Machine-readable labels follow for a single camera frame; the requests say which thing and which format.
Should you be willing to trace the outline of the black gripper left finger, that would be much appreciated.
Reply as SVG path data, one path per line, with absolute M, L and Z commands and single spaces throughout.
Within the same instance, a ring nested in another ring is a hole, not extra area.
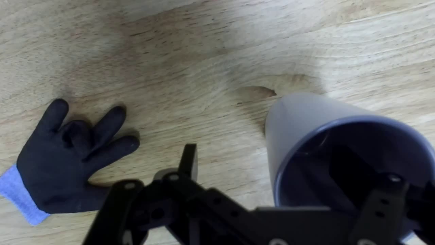
M 177 169 L 159 171 L 144 185 L 124 180 L 112 190 L 83 245 L 144 245 L 165 226 L 181 245 L 248 245 L 237 227 L 242 208 L 197 182 L 196 144 L 187 144 Z

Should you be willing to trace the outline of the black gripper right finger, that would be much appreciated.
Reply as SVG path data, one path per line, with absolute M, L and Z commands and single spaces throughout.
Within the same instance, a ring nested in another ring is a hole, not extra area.
M 350 147 L 332 151 L 329 174 L 359 209 L 350 245 L 403 245 L 404 223 L 427 245 L 435 245 L 435 188 L 412 185 L 396 173 L 377 171 Z

